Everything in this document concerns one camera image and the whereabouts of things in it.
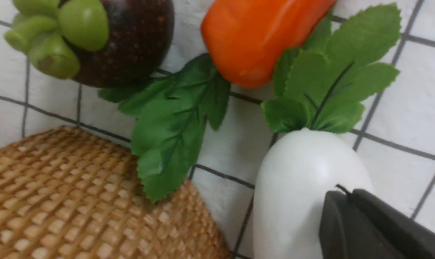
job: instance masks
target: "white radish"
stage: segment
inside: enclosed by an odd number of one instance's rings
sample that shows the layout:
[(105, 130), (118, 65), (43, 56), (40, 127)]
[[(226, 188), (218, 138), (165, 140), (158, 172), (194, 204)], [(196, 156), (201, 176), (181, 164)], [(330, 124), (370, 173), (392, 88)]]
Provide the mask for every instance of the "white radish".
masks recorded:
[(373, 192), (355, 151), (337, 135), (303, 129), (268, 152), (254, 195), (255, 259), (321, 259), (323, 199), (336, 184)]

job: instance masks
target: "toy fruit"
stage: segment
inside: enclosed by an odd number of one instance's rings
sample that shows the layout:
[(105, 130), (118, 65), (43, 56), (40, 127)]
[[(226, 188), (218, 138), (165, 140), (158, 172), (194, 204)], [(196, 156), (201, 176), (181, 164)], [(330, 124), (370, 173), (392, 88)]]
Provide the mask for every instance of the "toy fruit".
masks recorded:
[(161, 64), (172, 40), (171, 0), (13, 0), (5, 40), (52, 77), (95, 87), (136, 84)]
[(318, 238), (326, 192), (336, 184), (372, 190), (355, 151), (336, 136), (362, 118), (362, 101), (399, 71), (379, 60), (400, 38), (397, 5), (360, 11), (331, 33), (326, 17), (302, 49), (288, 49), (274, 72), (277, 99), (262, 103), (274, 132), (254, 192), (255, 259), (322, 258)]

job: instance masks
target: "radish leaves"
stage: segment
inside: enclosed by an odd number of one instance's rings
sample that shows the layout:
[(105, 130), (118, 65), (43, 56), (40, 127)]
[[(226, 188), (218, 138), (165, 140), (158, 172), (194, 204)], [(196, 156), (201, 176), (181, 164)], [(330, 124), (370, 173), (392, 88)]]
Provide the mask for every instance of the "radish leaves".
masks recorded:
[(329, 12), (315, 27), (309, 38), (305, 41), (303, 49), (323, 52), (331, 36), (331, 21), (333, 15)]
[[(326, 39), (313, 34), (304, 50), (285, 51), (273, 78), (278, 99), (262, 104), (272, 131), (350, 131), (364, 112), (360, 102), (382, 92), (399, 74), (391, 65), (375, 62), (400, 38), (400, 20), (395, 4), (369, 7)], [(326, 22), (315, 29), (323, 31), (319, 35), (328, 35)]]
[(278, 59), (273, 75), (275, 95), (277, 97), (282, 97), (285, 93), (286, 81), (288, 80), (291, 66), (295, 58), (299, 55), (299, 52), (300, 48), (298, 47), (287, 49), (282, 57)]
[(301, 130), (313, 118), (312, 108), (305, 102), (280, 98), (262, 103), (264, 117), (275, 133)]

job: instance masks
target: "wicker basket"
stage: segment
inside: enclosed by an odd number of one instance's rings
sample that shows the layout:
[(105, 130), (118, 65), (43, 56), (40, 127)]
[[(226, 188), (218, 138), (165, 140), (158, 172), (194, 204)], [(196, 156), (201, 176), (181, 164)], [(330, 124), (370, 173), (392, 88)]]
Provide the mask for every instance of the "wicker basket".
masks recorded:
[(186, 180), (152, 205), (129, 150), (61, 127), (0, 150), (0, 258), (230, 258)]

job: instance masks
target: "artificial leaf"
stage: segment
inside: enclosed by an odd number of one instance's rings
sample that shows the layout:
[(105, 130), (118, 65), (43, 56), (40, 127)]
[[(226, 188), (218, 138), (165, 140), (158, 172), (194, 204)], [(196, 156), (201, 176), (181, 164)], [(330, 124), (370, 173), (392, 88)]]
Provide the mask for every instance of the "artificial leaf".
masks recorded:
[(293, 62), (299, 53), (300, 49), (298, 47), (294, 47), (292, 49), (285, 50), (280, 59), (278, 59), (273, 74), (274, 90), (277, 97), (283, 97), (291, 66), (293, 65)]
[(303, 45), (303, 49), (323, 52), (326, 48), (326, 43), (331, 36), (331, 21), (333, 15), (328, 13), (315, 27), (308, 39)]
[(203, 93), (203, 87), (215, 80), (218, 74), (209, 54), (202, 54), (189, 61), (175, 74), (175, 85), (166, 95), (175, 99), (201, 98), (199, 95)]
[(351, 81), (343, 87), (338, 86), (328, 102), (326, 109), (349, 103), (362, 102), (368, 97), (382, 92), (397, 78), (400, 71), (386, 63), (374, 63), (358, 69)]
[(126, 115), (137, 116), (142, 112), (144, 105), (165, 92), (174, 84), (175, 76), (153, 78), (148, 86), (141, 92), (133, 93), (120, 103), (118, 110)]
[(120, 87), (120, 88), (106, 88), (102, 90), (98, 90), (99, 98), (113, 102), (120, 103), (128, 98), (130, 98), (135, 93), (141, 92), (146, 88), (146, 84), (132, 85), (128, 87)]
[(138, 175), (152, 202), (178, 188), (196, 163), (205, 116), (219, 128), (229, 91), (230, 83), (203, 54), (121, 103), (121, 111), (137, 117), (131, 151), (139, 156)]
[(262, 103), (265, 120), (275, 133), (298, 131), (308, 126), (312, 119), (310, 104), (279, 98)]
[(351, 62), (363, 67), (381, 59), (400, 39), (400, 10), (396, 4), (360, 11), (336, 30), (326, 45), (333, 81)]
[(142, 156), (149, 149), (178, 134), (178, 129), (188, 118), (193, 103), (181, 99), (153, 99), (137, 115), (131, 137), (131, 151)]
[(346, 133), (362, 119), (365, 107), (361, 103), (341, 105), (320, 115), (318, 122), (311, 126), (316, 131)]
[(167, 166), (162, 174), (140, 177), (150, 202), (155, 203), (166, 198), (181, 185), (189, 167), (185, 163), (177, 163), (176, 166)]
[(216, 78), (208, 84), (208, 91), (201, 102), (201, 108), (208, 117), (211, 128), (217, 131), (227, 112), (231, 83), (220, 74), (216, 74)]
[(291, 66), (288, 74), (285, 98), (308, 100), (319, 106), (329, 86), (325, 75), (328, 72), (326, 56), (311, 51), (304, 51)]

